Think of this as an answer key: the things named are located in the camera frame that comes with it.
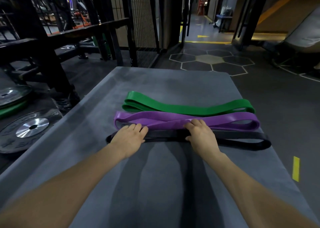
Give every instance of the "purple resistance band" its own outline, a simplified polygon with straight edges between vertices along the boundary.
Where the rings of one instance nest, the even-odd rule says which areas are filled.
[[[202,119],[211,129],[230,131],[254,131],[259,128],[260,122],[255,114],[250,112],[235,112],[212,117],[192,117],[169,112],[116,112],[114,125],[117,129],[117,122],[135,123],[148,126],[149,130],[170,130],[183,129],[183,125],[192,119]]]

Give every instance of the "right hand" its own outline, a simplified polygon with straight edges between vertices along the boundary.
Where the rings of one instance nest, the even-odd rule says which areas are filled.
[[[203,120],[192,119],[184,127],[191,133],[186,140],[191,143],[193,150],[201,158],[205,159],[209,154],[221,153],[214,133]]]

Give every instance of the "hand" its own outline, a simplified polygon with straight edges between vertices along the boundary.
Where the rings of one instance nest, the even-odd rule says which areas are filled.
[[[144,137],[148,132],[148,127],[141,129],[140,123],[124,126],[116,133],[110,145],[120,150],[123,158],[128,158],[138,151],[141,144],[145,142]]]
[[[214,133],[203,120],[192,119],[184,127],[191,133],[186,140],[191,143],[193,150],[201,158],[205,159],[209,154],[221,153]]]

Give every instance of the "metal hub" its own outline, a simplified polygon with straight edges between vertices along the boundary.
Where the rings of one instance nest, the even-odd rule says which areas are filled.
[[[49,120],[46,118],[36,118],[24,123],[16,131],[17,137],[31,137],[41,133],[49,126]]]

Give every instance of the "black weight plate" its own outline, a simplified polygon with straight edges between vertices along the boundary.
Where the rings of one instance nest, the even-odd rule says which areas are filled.
[[[30,113],[11,122],[0,131],[0,153],[26,150],[62,118],[57,109]]]
[[[7,108],[24,100],[31,92],[32,88],[28,85],[17,85],[0,89],[0,109]]]

